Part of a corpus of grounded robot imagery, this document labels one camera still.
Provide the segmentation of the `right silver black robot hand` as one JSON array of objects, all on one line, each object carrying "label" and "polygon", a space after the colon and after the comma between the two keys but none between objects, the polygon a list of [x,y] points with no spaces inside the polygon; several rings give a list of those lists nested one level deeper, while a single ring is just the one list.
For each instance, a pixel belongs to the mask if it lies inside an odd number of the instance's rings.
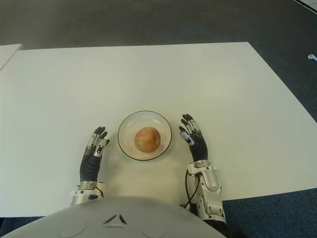
[{"label": "right silver black robot hand", "polygon": [[203,134],[194,118],[189,114],[183,114],[179,126],[180,136],[189,146],[193,161],[208,160],[208,148]]}]

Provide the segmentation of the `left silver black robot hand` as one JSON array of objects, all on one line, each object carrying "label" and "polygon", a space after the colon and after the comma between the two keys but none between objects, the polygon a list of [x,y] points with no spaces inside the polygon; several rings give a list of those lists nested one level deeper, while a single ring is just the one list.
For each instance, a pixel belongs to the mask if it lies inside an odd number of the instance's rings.
[{"label": "left silver black robot hand", "polygon": [[105,126],[98,127],[91,135],[80,165],[80,182],[97,182],[103,151],[110,142],[106,136]]}]

